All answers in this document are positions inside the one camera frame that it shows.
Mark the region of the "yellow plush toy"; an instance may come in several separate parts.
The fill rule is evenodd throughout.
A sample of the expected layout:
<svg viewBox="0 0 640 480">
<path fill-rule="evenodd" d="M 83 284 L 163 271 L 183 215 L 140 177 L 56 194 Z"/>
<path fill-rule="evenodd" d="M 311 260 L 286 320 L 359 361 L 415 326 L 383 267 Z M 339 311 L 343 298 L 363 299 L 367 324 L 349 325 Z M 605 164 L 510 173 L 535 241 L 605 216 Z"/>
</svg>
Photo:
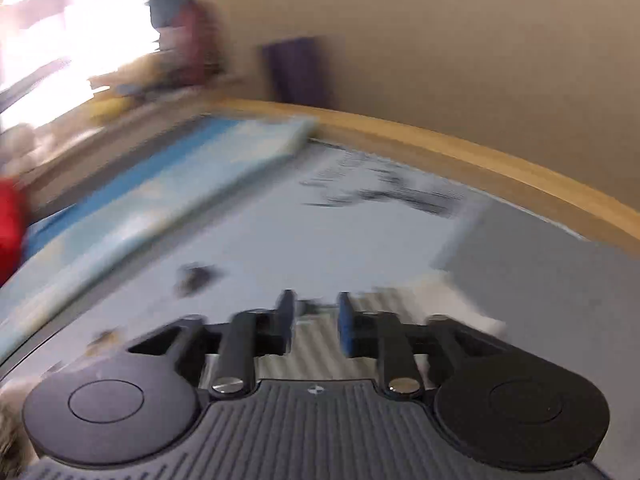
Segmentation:
<svg viewBox="0 0 640 480">
<path fill-rule="evenodd" d="M 114 122 L 135 108 L 137 101 L 131 96 L 96 96 L 88 102 L 88 117 L 95 125 Z"/>
</svg>

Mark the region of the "light blue patterned quilt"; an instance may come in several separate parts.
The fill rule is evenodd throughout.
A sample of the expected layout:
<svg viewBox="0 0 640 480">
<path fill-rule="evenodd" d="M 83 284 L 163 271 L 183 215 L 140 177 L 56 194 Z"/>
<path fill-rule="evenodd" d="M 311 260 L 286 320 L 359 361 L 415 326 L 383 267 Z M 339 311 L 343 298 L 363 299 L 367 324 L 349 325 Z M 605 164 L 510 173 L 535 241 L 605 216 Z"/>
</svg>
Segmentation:
<svg viewBox="0 0 640 480">
<path fill-rule="evenodd" d="M 200 116 L 181 139 L 38 221 L 1 289 L 1 356 L 51 321 L 92 282 L 211 198 L 295 156 L 316 126 L 308 116 Z"/>
</svg>

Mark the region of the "red knitted garment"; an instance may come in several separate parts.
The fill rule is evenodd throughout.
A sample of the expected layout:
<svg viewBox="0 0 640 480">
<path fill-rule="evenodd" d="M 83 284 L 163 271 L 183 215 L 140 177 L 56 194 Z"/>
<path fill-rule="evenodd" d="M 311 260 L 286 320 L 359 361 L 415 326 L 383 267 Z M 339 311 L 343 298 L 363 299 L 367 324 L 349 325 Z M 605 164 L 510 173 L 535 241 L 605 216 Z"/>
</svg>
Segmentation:
<svg viewBox="0 0 640 480">
<path fill-rule="evenodd" d="M 23 258 L 29 212 L 24 193 L 10 178 L 0 182 L 0 284 L 16 272 Z"/>
</svg>

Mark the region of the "dark purple box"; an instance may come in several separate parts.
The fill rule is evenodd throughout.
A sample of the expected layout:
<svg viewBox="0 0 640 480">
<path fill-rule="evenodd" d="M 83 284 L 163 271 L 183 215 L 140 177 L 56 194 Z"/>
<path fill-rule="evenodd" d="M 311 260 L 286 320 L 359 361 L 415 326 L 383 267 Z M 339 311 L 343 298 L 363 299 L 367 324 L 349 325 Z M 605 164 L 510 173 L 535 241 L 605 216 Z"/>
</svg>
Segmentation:
<svg viewBox="0 0 640 480">
<path fill-rule="evenodd" d="M 285 104 L 331 107 L 322 40 L 295 37 L 260 47 L 273 99 Z"/>
</svg>

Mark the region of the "wooden bed frame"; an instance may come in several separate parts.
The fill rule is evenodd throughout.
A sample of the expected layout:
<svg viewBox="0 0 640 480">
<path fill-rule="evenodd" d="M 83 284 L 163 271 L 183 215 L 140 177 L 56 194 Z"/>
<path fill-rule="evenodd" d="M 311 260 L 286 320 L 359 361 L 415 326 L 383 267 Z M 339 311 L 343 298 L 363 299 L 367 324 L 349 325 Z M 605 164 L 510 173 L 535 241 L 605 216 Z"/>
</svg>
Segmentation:
<svg viewBox="0 0 640 480">
<path fill-rule="evenodd" d="M 318 140 L 438 174 L 558 222 L 588 240 L 639 253 L 638 211 L 525 159 L 432 130 L 337 110 L 212 94 L 207 104 L 260 117 L 310 116 L 318 122 Z"/>
</svg>

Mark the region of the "black white striped sweater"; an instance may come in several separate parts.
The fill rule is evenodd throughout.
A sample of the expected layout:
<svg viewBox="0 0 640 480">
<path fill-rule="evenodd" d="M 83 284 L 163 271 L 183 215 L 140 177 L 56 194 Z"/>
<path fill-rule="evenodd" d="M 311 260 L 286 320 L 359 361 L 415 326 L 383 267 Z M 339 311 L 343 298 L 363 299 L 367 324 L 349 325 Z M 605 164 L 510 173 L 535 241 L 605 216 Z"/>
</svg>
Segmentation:
<svg viewBox="0 0 640 480">
<path fill-rule="evenodd" d="M 477 307 L 444 271 L 432 271 L 394 287 L 360 292 L 354 307 L 367 312 L 392 312 L 401 322 L 420 324 L 443 315 L 499 339 L 506 338 L 506 323 Z M 330 380 L 373 378 L 375 360 L 349 358 L 338 336 L 338 307 L 305 300 L 299 304 L 291 352 L 286 356 L 293 379 Z"/>
</svg>

